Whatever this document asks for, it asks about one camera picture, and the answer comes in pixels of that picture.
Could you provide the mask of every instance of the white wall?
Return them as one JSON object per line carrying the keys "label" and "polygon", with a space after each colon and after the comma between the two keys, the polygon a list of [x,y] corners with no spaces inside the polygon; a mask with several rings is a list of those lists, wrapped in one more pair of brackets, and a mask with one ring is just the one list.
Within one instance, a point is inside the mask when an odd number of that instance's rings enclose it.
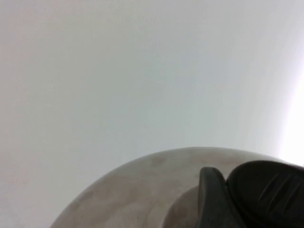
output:
{"label": "white wall", "polygon": [[160,150],[278,156],[303,11],[302,0],[2,1],[0,223],[47,227],[97,178]]}

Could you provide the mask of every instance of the black rubber piece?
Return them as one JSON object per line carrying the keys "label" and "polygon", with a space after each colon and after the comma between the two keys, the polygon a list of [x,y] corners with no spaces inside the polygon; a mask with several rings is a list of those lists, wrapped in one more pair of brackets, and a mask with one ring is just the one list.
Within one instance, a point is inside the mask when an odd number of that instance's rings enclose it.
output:
{"label": "black rubber piece", "polygon": [[304,228],[302,167],[251,161],[236,167],[227,185],[248,228]]}
{"label": "black rubber piece", "polygon": [[198,222],[196,228],[246,228],[221,172],[204,167],[199,176]]}

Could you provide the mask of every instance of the beige dome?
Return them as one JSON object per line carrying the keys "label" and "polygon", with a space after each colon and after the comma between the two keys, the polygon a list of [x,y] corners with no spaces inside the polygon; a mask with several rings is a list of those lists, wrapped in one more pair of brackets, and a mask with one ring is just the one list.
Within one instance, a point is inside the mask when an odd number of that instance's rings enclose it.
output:
{"label": "beige dome", "polygon": [[239,164],[274,158],[223,148],[184,148],[127,163],[97,180],[51,228],[186,228],[196,222],[199,171],[225,176]]}

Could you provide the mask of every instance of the grooved black surface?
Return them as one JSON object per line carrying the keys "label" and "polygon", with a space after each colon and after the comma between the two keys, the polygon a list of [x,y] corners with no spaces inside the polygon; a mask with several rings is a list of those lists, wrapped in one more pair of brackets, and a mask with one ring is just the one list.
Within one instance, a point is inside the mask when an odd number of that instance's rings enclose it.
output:
{"label": "grooved black surface", "polygon": [[273,161],[236,167],[228,188],[251,227],[304,228],[304,169]]}

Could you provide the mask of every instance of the round object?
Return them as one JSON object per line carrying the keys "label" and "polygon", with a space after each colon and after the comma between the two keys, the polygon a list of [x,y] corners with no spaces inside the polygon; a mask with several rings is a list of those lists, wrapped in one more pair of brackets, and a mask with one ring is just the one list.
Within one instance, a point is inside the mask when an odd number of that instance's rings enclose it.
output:
{"label": "round object", "polygon": [[225,178],[238,165],[273,160],[223,148],[184,148],[129,162],[97,180],[60,214],[51,228],[186,228],[197,221],[200,169]]}

